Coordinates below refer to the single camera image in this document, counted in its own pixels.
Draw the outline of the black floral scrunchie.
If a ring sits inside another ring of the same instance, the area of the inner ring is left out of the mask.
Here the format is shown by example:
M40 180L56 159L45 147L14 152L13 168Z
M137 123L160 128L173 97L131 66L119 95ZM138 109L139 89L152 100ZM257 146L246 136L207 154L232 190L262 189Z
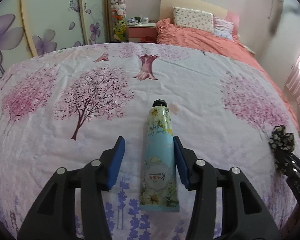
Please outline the black floral scrunchie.
M287 157L294 151L294 134L286 133L285 125L275 126L268 144L275 158L276 170L287 175L288 163L283 160L283 157Z

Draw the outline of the floral hand cream tube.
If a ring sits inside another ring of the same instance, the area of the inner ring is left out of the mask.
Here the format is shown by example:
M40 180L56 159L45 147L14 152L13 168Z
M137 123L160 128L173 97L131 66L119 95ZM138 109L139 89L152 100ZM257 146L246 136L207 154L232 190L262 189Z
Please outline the floral hand cream tube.
M147 118L140 208L179 212L173 129L166 101L153 102Z

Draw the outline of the coral red bed duvet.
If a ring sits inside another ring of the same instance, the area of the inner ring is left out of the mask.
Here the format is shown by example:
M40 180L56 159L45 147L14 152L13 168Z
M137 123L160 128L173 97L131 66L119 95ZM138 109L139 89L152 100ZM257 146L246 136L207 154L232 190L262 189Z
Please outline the coral red bed duvet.
M239 40L229 40L221 38L212 33L203 30L176 27L169 18L159 20L156 23L157 43L168 44L174 46L187 47L207 51L210 53L226 56L236 61L243 62L249 66L258 69L272 84L279 94L288 112L290 113L296 129L299 131L299 123L292 105L285 97L283 91L272 80L268 73L261 67L257 60L249 53L249 51L239 42Z

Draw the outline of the pink left nightstand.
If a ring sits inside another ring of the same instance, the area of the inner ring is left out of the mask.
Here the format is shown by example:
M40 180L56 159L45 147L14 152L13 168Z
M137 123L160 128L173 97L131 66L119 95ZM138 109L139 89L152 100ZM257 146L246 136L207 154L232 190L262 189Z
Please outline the pink left nightstand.
M128 26L128 41L129 42L157 42L157 30L155 23L136 24Z

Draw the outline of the green frog plush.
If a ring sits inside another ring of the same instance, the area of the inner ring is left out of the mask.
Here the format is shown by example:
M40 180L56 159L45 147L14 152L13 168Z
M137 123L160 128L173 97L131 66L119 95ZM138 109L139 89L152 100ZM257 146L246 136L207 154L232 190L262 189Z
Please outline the green frog plush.
M114 38L119 42L126 42L126 22L125 20L118 21L114 26Z

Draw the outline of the pink striped pillow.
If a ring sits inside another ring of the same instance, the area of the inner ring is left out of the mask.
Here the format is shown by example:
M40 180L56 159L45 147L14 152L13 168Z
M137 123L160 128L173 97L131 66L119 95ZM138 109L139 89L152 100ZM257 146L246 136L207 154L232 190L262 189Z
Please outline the pink striped pillow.
M234 24L232 22L223 20L217 16L213 16L213 33L214 35L226 38L229 40L234 40L233 38L233 31L234 31Z

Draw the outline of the floral white pillow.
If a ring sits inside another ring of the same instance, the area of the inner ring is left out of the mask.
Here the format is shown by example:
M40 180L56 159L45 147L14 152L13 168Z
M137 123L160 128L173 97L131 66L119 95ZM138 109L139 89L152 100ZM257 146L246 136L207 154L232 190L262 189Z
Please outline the floral white pillow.
M188 8L173 8L174 25L213 33L213 14Z

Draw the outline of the white mug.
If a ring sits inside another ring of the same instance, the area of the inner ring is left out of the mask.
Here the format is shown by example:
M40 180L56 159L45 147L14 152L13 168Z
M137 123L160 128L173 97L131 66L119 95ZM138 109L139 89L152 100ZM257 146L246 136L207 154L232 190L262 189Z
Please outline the white mug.
M149 18L142 18L141 24L145 24L145 25L149 24Z

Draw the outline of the beige pink headboard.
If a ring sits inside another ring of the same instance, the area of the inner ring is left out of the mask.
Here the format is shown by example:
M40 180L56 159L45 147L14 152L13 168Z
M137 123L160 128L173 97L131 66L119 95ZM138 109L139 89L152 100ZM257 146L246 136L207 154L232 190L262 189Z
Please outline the beige pink headboard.
M239 15L234 12L201 0L161 0L159 20L170 18L171 22L173 22L173 7L210 12L216 15L218 18L232 22L234 24L233 34L238 35Z

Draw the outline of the floral sliding wardrobe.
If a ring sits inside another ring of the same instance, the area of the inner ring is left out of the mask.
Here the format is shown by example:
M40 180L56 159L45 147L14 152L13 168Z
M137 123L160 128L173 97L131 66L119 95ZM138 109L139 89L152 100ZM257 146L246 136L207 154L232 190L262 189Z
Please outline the floral sliding wardrobe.
M106 0L0 0L0 79L15 63L107 38Z

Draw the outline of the plush toy display tube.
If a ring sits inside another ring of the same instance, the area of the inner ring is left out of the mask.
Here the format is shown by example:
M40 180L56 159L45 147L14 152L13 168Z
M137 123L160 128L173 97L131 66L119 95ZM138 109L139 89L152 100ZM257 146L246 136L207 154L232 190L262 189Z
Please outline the plush toy display tube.
M110 0L110 20L111 20L111 38L114 42L119 42L114 38L114 26L120 20L126 22L126 0Z

